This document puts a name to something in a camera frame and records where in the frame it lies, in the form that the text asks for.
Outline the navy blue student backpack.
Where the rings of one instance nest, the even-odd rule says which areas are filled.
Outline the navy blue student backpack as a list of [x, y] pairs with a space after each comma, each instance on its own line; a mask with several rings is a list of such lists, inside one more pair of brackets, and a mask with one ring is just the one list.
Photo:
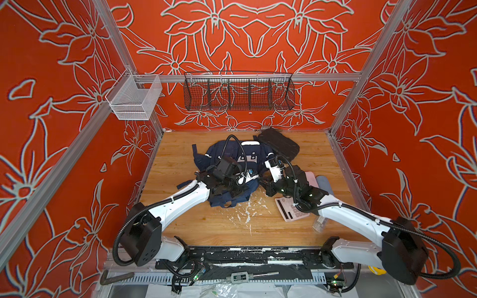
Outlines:
[[192, 149], [199, 180], [211, 185], [207, 199], [211, 207], [231, 208], [249, 201], [267, 171], [265, 162], [275, 158], [270, 146], [238, 141], [232, 135], [211, 145], [205, 154], [198, 153], [195, 144]]

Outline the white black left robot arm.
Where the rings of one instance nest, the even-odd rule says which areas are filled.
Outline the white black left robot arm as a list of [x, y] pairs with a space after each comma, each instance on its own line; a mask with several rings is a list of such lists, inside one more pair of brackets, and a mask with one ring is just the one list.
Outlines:
[[119, 266], [144, 266], [152, 260], [178, 261], [186, 245], [178, 237], [162, 232], [182, 214], [206, 202], [215, 190], [242, 194], [247, 183], [257, 178], [252, 170], [219, 177], [211, 171], [196, 173], [196, 178], [170, 197], [144, 206], [136, 204], [125, 220], [113, 244], [113, 260]]

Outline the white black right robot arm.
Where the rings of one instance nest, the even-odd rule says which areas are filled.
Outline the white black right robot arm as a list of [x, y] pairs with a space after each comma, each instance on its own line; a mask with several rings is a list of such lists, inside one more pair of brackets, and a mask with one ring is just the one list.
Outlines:
[[[456, 253], [444, 243], [416, 231], [411, 221], [403, 217], [392, 220], [346, 204], [330, 192], [311, 186], [298, 166], [267, 165], [267, 170], [261, 184], [268, 194], [290, 197], [298, 211], [338, 222], [367, 238], [367, 242], [329, 238], [321, 253], [326, 267], [339, 263], [370, 265], [407, 285], [416, 284], [418, 278], [452, 279], [460, 272], [462, 266]], [[429, 259], [427, 242], [441, 247], [451, 257], [453, 265], [447, 272], [423, 271]]]

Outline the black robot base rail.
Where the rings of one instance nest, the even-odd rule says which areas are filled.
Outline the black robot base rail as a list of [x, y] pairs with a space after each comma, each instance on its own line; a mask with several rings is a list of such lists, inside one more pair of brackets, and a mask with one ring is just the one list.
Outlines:
[[303, 265], [324, 269], [320, 247], [190, 247], [189, 257], [217, 266], [259, 266], [263, 264]]

